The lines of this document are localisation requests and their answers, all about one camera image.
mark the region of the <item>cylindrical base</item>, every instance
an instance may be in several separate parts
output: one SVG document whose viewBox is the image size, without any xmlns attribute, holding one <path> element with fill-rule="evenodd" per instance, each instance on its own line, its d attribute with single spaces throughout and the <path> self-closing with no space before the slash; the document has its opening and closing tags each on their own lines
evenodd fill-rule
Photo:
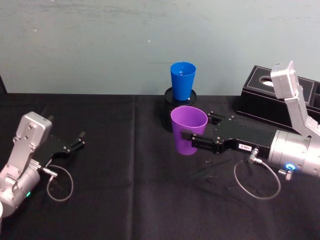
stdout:
<svg viewBox="0 0 320 240">
<path fill-rule="evenodd" d="M 164 93 L 164 107 L 161 113 L 162 126 L 172 133 L 171 111 L 180 106 L 192 106 L 197 100 L 197 94 L 194 90 L 191 91 L 190 98 L 186 101 L 177 101 L 174 98 L 172 87 Z"/>
</svg>

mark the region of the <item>black tablecloth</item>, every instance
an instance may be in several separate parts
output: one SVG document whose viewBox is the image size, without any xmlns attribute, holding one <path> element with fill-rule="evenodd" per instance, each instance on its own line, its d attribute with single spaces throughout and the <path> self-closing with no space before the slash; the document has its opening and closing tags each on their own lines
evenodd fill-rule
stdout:
<svg viewBox="0 0 320 240">
<path fill-rule="evenodd" d="M 199 96 L 195 106 L 231 116 L 237 99 Z M 73 177 L 72 197 L 64 203 L 51 200 L 43 177 L 19 209 L 2 220 L 1 239 L 320 239 L 317 178 L 281 178 L 276 198 L 254 199 L 233 175 L 234 165 L 248 155 L 203 150 L 179 155 L 172 134 L 161 125 L 162 104 L 163 96 L 0 95 L 1 168 L 22 115 L 30 111 L 53 115 L 51 132 L 68 142 L 85 131 L 87 143 L 74 159 L 57 159 Z M 211 131 L 208 126 L 206 134 Z M 257 195 L 277 189 L 261 167 L 242 164 L 238 175 Z"/>
</svg>

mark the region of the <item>blue led light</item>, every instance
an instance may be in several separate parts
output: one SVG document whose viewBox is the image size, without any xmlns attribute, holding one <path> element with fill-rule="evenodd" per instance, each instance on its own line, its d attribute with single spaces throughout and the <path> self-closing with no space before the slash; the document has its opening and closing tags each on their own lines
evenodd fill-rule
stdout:
<svg viewBox="0 0 320 240">
<path fill-rule="evenodd" d="M 295 170 L 296 169 L 296 167 L 294 165 L 290 164 L 290 163 L 285 165 L 285 168 L 289 169 L 289 170 Z"/>
</svg>

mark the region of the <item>label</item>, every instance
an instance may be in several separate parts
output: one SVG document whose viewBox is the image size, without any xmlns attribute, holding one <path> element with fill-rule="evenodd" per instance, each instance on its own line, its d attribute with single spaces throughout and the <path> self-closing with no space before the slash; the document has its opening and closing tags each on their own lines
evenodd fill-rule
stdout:
<svg viewBox="0 0 320 240">
<path fill-rule="evenodd" d="M 239 143 L 239 149 L 246 150 L 246 151 L 249 151 L 249 152 L 252 151 L 252 147 L 251 146 L 240 144 L 240 143 Z"/>
</svg>

